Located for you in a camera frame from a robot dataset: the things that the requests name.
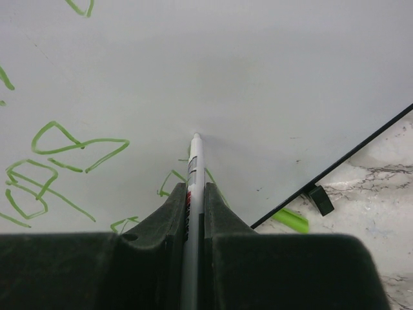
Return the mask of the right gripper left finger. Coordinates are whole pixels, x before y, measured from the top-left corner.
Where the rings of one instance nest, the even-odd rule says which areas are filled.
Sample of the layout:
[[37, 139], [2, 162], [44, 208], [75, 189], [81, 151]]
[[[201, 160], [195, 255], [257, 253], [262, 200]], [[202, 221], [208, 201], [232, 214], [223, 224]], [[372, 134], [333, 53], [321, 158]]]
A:
[[185, 184], [123, 234], [1, 236], [2, 309], [177, 309]]

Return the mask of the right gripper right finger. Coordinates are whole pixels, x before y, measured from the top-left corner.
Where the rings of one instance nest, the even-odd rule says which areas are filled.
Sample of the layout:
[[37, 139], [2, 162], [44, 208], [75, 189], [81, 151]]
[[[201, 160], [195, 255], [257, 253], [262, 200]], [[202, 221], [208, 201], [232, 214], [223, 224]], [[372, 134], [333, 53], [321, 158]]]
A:
[[388, 309], [372, 256], [345, 234], [259, 234], [205, 188], [204, 309]]

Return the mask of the green marker cap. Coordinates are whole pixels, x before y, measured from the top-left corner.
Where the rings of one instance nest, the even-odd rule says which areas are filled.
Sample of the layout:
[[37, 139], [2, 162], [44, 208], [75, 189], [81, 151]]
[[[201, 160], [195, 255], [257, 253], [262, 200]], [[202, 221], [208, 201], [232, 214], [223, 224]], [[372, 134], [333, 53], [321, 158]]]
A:
[[272, 219], [290, 227], [296, 232], [303, 234], [307, 234], [309, 232], [308, 220], [302, 215], [289, 209], [281, 209], [280, 211], [272, 215]]

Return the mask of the white marker pen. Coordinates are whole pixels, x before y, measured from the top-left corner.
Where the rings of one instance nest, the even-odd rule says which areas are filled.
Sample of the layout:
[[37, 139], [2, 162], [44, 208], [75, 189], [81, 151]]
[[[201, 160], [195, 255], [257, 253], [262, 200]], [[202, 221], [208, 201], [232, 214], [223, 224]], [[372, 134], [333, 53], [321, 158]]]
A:
[[181, 309], [197, 309], [199, 217], [204, 213], [205, 159], [203, 141], [195, 133], [190, 143], [186, 190], [186, 224], [183, 247]]

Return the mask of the white whiteboard black frame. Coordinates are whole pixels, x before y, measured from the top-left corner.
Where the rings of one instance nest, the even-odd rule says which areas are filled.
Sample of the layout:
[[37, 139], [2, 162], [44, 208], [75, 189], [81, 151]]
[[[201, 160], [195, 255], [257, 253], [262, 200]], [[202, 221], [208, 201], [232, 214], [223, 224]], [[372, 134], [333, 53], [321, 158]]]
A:
[[129, 227], [194, 134], [251, 225], [411, 103], [411, 1], [2, 1], [1, 232]]

